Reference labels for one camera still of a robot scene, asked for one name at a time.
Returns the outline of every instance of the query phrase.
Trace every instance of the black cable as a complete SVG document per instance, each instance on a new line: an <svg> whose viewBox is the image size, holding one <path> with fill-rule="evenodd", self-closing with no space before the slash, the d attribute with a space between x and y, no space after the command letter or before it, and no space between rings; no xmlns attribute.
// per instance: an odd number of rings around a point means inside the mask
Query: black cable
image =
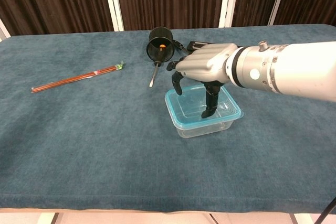
<svg viewBox="0 0 336 224"><path fill-rule="evenodd" d="M319 218L315 221L315 224L321 224L326 216L336 207L336 197L333 199L329 205L323 210Z"/></svg>
<svg viewBox="0 0 336 224"><path fill-rule="evenodd" d="M215 217L214 217L212 214L210 214L210 216L211 216L211 218L214 220L214 222L215 222L216 224L219 224L218 221L215 219Z"/></svg>

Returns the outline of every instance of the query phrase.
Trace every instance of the plastic container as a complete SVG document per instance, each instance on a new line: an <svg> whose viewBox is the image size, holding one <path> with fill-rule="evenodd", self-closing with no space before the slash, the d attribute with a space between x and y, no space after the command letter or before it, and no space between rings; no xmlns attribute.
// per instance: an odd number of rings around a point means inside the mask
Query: plastic container
<svg viewBox="0 0 336 224"><path fill-rule="evenodd" d="M204 85L186 87L182 91L182 95L178 95L172 89L165 95L169 114L181 137L189 138L226 130L236 119L243 116L243 112L224 86L219 92L216 113L205 119L201 118L206 108Z"/></svg>

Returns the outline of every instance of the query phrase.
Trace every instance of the orange object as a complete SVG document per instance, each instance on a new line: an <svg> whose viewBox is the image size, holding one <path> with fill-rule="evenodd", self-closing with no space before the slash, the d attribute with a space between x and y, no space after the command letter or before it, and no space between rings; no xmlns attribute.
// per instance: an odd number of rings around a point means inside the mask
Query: orange object
<svg viewBox="0 0 336 224"><path fill-rule="evenodd" d="M118 64L118 65L114 65L114 66L111 66L111 67L108 67L108 68L98 69L96 71L89 72L89 73L84 73L84 74L81 74L79 76L75 76L75 77L71 77L71 78L68 78L68 79L52 82L52 83L49 83L49 84L46 84L46 85L32 87L31 92L32 93L37 93L37 92L40 92L40 91L43 91L43 90L46 90L46 89L51 89L51 88L61 86L61 85L64 85L64 84L72 83L72 82L75 82L75 81L80 81L80 80L91 78L91 77L94 77L94 76L99 76L101 74L109 73L109 72L112 72L112 71L115 71L115 70L120 70L122 68L123 68L123 62L121 62L121 64Z"/></svg>

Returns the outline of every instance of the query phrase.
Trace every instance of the black cup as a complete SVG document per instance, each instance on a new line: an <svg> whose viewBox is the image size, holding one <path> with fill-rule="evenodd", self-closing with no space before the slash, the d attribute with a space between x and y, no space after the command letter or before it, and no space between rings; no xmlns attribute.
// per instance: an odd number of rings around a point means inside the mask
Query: black cup
<svg viewBox="0 0 336 224"><path fill-rule="evenodd" d="M162 59L158 59L161 45L165 46L164 56ZM158 60L160 60L160 62L166 62L173 57L174 50L172 32L163 26L155 27L149 34L149 43L146 49L149 58L154 62Z"/></svg>

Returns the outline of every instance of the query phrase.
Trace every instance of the table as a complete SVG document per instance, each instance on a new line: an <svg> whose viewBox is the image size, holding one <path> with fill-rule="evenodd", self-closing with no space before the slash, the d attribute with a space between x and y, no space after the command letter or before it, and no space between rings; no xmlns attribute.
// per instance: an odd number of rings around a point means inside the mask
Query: table
<svg viewBox="0 0 336 224"><path fill-rule="evenodd" d="M336 40L335 27L318 24L172 32L185 46ZM336 103L228 84L244 117L227 131L181 138L164 102L173 88L166 64L148 87L148 35L0 43L0 208L321 212L336 193ZM121 60L120 71L30 93Z"/></svg>

